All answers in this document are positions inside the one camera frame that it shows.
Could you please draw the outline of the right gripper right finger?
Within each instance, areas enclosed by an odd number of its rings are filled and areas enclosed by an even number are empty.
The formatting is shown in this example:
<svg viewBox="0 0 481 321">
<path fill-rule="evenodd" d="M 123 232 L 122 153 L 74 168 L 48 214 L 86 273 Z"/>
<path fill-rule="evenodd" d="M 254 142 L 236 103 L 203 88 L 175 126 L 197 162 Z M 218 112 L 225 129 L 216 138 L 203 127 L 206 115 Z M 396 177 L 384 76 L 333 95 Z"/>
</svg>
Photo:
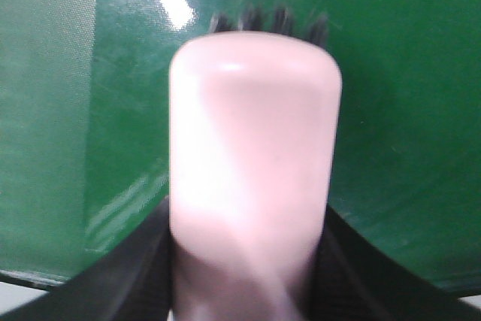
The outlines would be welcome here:
<svg viewBox="0 0 481 321">
<path fill-rule="evenodd" d="M 478 320 L 480 311 L 417 277 L 331 207 L 311 279 L 309 320 Z"/>
</svg>

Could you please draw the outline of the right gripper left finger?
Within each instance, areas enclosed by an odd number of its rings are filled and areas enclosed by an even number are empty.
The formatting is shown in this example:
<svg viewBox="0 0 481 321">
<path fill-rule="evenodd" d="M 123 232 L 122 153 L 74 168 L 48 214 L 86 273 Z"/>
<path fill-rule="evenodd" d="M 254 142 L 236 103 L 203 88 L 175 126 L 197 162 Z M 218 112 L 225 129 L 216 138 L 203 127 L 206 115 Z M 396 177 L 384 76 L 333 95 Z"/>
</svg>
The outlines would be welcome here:
<svg viewBox="0 0 481 321">
<path fill-rule="evenodd" d="M 169 201 L 106 256 L 3 320 L 167 320 L 172 307 Z"/>
</svg>

